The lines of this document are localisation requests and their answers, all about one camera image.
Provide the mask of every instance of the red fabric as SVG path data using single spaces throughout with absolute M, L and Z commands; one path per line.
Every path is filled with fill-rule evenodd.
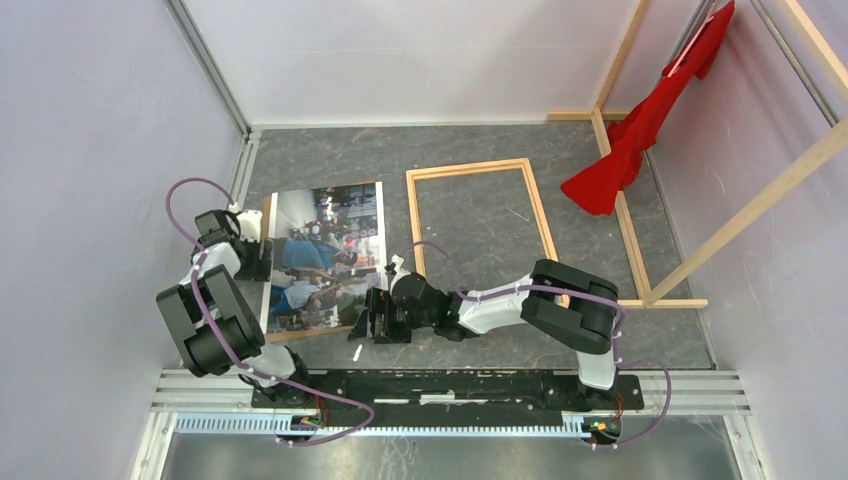
M 641 152 L 657 142 L 657 133 L 677 97 L 692 77 L 703 80 L 709 73 L 734 9 L 731 1 L 716 12 L 677 72 L 666 77 L 677 62 L 675 58 L 665 67 L 662 80 L 648 98 L 621 123 L 610 123 L 607 133 L 612 152 L 563 183 L 562 193 L 593 215 L 613 212 L 618 191 L 636 180 L 642 166 Z

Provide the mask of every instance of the red shirt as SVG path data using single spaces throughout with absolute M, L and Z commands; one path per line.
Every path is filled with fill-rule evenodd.
M 619 190 L 633 183 L 642 166 L 641 152 L 657 143 L 657 133 L 677 97 L 692 77 L 704 79 L 713 65 L 736 8 L 731 1 L 715 13 L 695 40 L 686 58 L 672 76 L 675 58 L 663 69 L 663 78 L 653 92 L 621 122 L 610 123 L 612 152 L 562 184 L 562 193 L 593 214 L 612 214 Z

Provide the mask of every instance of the white wall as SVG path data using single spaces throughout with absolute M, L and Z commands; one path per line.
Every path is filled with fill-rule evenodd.
M 827 128 L 756 12 L 739 1 L 710 76 L 689 85 L 653 150 L 685 253 Z M 740 371 L 777 479 L 844 478 L 848 466 L 846 187 L 842 152 L 692 277 L 710 299 L 704 315 L 717 354 Z
M 254 124 L 540 121 L 587 110 L 636 0 L 189 0 Z M 610 98 L 646 95 L 697 0 L 655 0 Z
M 127 478 L 176 359 L 154 296 L 189 247 L 164 195 L 228 181 L 240 138 L 164 2 L 2 10 L 0 477 Z M 219 205 L 197 189 L 176 211 Z

